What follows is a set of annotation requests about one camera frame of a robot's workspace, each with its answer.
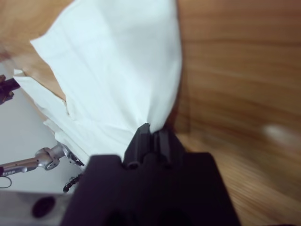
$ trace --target wood grain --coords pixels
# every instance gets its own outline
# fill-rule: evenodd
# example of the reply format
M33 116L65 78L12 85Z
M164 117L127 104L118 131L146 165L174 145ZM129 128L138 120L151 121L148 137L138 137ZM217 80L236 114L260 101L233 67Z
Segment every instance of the wood grain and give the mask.
M70 2L0 0L0 61L61 98L29 40ZM243 225L301 224L301 1L178 9L184 62L168 123L188 150L215 157Z

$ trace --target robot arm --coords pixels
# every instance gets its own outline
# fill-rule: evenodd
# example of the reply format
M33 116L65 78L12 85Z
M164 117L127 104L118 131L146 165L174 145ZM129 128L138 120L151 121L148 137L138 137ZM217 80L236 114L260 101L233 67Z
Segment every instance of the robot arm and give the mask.
M9 176L15 173L25 173L43 167L45 170L52 170L60 163L60 158L67 156L70 161L77 165L83 165L71 151L63 144L53 148L44 147L37 151L34 158L15 161L0 165L0 176Z

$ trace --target wooden surface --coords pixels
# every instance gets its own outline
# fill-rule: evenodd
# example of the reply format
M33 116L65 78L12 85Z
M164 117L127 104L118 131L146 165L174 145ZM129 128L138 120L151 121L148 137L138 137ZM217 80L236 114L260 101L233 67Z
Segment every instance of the wooden surface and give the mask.
M70 2L0 0L0 61L62 98L29 40ZM215 157L243 225L301 225L301 1L178 8L184 63L168 123L188 150Z

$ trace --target black screw hole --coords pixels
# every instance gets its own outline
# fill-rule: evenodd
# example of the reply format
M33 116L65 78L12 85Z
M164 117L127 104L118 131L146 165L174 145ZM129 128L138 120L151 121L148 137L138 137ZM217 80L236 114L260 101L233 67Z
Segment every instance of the black screw hole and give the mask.
M46 197L38 200L33 208L32 208L32 215L35 218L41 218L46 216L48 213L51 212L51 210L55 206L55 199L54 197Z

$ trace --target black cable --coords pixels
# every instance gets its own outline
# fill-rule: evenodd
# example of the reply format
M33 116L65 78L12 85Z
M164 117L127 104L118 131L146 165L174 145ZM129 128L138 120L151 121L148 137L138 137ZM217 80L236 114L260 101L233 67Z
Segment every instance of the black cable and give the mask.
M0 188L9 188L13 184L12 180L9 177L7 177L7 176L0 176L0 178L7 178L9 180L9 182L10 182L9 186L7 186L7 187L0 187Z
M79 179L81 178L82 174L78 174L77 177L71 177L70 180L69 180L69 183L67 183L65 185L65 187L63 188L63 191L64 193L68 192L69 189L74 185L76 184L77 182L79 182Z

